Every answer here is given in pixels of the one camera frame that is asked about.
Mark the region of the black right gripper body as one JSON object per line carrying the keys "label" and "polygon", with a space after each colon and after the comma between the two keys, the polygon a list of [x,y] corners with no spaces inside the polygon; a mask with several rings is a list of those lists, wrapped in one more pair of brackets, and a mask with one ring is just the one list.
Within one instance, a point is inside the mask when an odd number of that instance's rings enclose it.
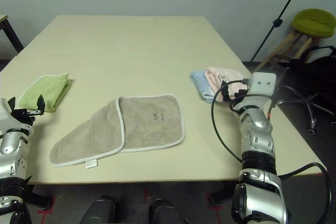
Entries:
{"label": "black right gripper body", "polygon": [[242,99],[245,97],[247,92],[248,90],[239,90],[237,93],[234,94],[234,98],[230,101],[230,104],[229,104],[229,108],[231,109],[231,111],[237,112],[237,110],[234,109],[234,107],[236,106],[236,104],[242,101]]}

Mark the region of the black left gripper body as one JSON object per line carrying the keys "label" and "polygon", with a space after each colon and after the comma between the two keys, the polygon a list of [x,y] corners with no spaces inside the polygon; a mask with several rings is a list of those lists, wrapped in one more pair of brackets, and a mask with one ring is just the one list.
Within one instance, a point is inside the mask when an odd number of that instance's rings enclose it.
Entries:
{"label": "black left gripper body", "polygon": [[28,124],[30,126],[32,126],[35,121],[35,116],[26,109],[14,109],[12,110],[11,115],[21,123]]}

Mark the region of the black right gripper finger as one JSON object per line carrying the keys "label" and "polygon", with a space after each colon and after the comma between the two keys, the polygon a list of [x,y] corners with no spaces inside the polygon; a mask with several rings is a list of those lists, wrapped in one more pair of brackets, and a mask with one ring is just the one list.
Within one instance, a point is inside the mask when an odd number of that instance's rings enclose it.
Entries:
{"label": "black right gripper finger", "polygon": [[231,98],[229,96],[229,90],[228,90],[229,85],[227,82],[222,81],[221,83],[221,94],[223,96],[223,101],[231,101]]}

